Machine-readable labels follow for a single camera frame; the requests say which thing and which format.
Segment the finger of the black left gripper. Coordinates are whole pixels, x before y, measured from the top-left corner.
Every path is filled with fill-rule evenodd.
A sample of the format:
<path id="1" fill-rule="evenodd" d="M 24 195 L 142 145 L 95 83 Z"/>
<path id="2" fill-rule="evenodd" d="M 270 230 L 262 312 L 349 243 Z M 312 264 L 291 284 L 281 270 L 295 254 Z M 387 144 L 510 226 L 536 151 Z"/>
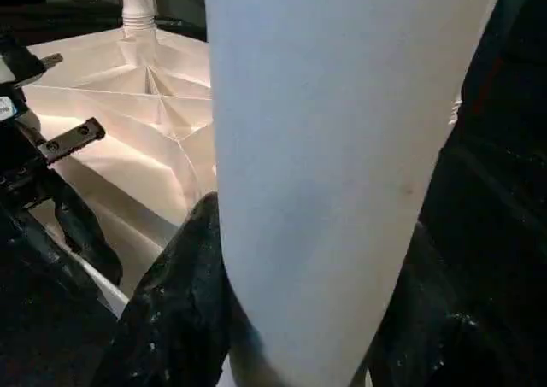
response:
<path id="1" fill-rule="evenodd" d="M 34 218 L 1 215 L 1 359 L 99 356 L 115 317 L 85 269 Z"/>
<path id="2" fill-rule="evenodd" d="M 121 283 L 123 268 L 94 212 L 70 186 L 54 195 L 55 216 L 71 250 L 92 264 L 110 283 Z"/>

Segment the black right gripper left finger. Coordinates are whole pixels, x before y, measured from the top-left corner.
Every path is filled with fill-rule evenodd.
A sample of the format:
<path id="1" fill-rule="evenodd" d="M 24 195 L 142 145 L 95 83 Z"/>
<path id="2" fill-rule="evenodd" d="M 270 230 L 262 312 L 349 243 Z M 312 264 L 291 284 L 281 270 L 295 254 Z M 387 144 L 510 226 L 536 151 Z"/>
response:
<path id="1" fill-rule="evenodd" d="M 250 330 L 221 248 L 219 196 L 198 200 L 140 279 L 102 358 L 104 386 L 216 386 Z"/>

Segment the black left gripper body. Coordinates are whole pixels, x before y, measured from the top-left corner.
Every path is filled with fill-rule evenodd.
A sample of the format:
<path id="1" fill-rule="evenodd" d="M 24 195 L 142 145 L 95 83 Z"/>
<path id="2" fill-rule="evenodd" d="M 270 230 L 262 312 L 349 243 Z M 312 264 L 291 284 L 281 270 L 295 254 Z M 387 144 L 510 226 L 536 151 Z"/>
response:
<path id="1" fill-rule="evenodd" d="M 106 136 L 94 117 L 51 139 L 24 122 L 32 113 L 24 87 L 62 61 L 59 53 L 38 57 L 10 33 L 1 34 L 1 197 L 22 192 L 15 201 L 20 207 L 42 197 L 38 184 L 52 164 Z"/>

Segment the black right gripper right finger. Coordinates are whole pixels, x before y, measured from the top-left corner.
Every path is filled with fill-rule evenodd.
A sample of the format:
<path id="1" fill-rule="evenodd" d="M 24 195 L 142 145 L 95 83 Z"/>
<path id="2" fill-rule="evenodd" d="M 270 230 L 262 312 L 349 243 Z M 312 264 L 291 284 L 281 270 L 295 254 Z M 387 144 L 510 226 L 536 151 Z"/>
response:
<path id="1" fill-rule="evenodd" d="M 374 386 L 532 386 L 516 331 L 481 308 L 417 223 L 375 336 Z"/>

